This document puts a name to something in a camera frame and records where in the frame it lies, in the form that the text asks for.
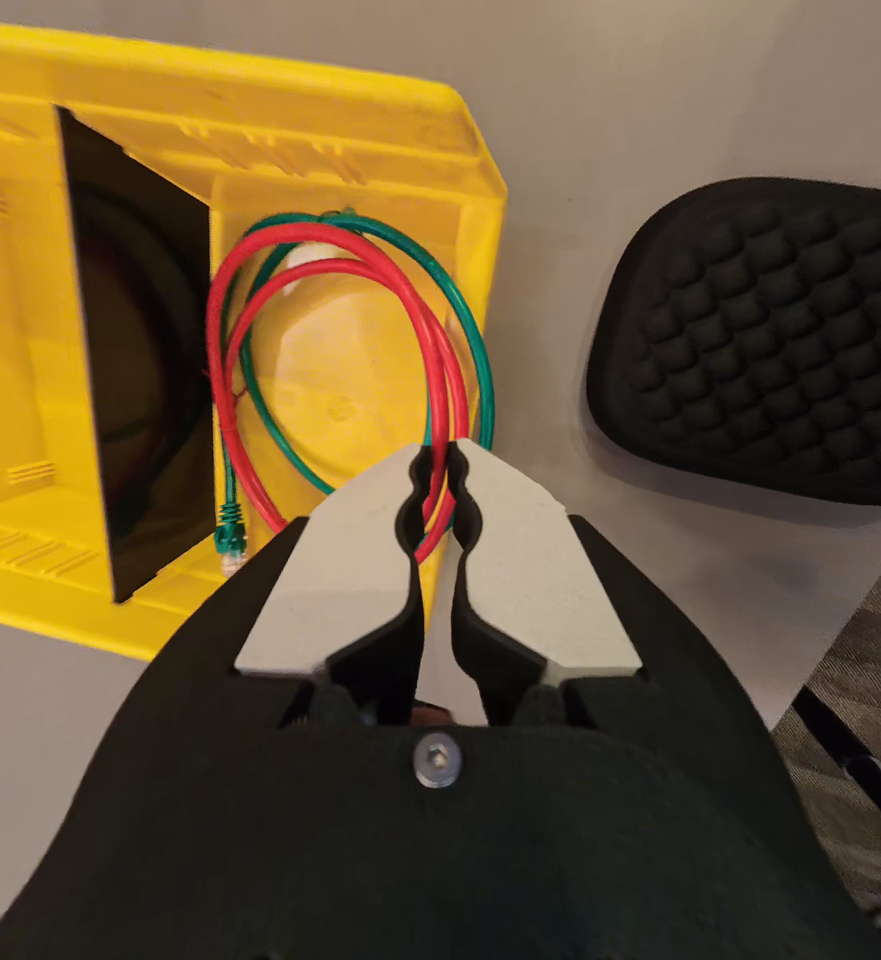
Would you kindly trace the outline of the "black bumpy pad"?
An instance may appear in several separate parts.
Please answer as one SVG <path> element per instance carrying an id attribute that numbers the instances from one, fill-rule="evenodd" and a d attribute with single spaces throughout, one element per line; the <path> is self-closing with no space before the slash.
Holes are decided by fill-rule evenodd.
<path id="1" fill-rule="evenodd" d="M 881 189 L 749 176 L 668 202 L 612 273 L 583 395 L 645 461 L 881 507 Z"/>

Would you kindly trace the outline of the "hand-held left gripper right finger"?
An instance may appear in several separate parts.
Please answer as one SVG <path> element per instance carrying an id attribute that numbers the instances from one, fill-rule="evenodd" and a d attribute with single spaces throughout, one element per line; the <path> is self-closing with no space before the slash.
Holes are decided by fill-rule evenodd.
<path id="1" fill-rule="evenodd" d="M 527 692 L 635 676 L 641 657 L 567 508 L 470 439 L 449 447 L 460 547 L 451 649 L 489 726 L 509 725 Z"/>

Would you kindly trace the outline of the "black furniture leg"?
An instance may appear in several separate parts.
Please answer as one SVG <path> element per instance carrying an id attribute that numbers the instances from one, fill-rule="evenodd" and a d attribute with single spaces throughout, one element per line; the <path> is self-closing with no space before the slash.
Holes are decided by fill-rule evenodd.
<path id="1" fill-rule="evenodd" d="M 881 762 L 837 713 L 807 686 L 792 708 L 819 747 L 881 814 Z"/>

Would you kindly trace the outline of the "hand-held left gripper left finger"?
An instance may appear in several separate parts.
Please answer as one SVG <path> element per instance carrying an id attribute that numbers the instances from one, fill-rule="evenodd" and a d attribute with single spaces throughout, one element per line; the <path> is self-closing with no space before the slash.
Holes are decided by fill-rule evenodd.
<path id="1" fill-rule="evenodd" d="M 327 682 L 378 721 L 407 721 L 423 658 L 416 552 L 432 451 L 409 443 L 330 494 L 305 519 L 235 669 Z"/>

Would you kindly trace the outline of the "black divider panel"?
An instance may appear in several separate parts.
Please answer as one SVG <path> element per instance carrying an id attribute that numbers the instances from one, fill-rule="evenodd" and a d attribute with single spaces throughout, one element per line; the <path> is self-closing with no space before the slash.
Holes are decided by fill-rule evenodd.
<path id="1" fill-rule="evenodd" d="M 209 207 L 57 110 L 112 599 L 214 529 Z"/>

